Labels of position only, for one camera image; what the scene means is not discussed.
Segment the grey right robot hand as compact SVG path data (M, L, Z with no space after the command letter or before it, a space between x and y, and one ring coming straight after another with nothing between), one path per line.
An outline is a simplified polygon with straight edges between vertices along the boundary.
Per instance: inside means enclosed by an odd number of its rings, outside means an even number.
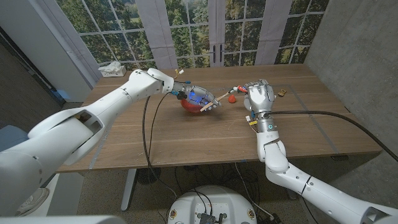
M270 112L275 100L272 87L265 79L249 82L244 85L248 91L244 96L244 106L255 113Z

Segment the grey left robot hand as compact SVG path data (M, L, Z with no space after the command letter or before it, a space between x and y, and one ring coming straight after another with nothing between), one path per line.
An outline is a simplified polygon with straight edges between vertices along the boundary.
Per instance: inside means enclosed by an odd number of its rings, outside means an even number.
M221 103L207 89L186 83L174 82L172 89L177 93L177 99L188 112L200 113L200 110L208 103L213 106L221 106Z

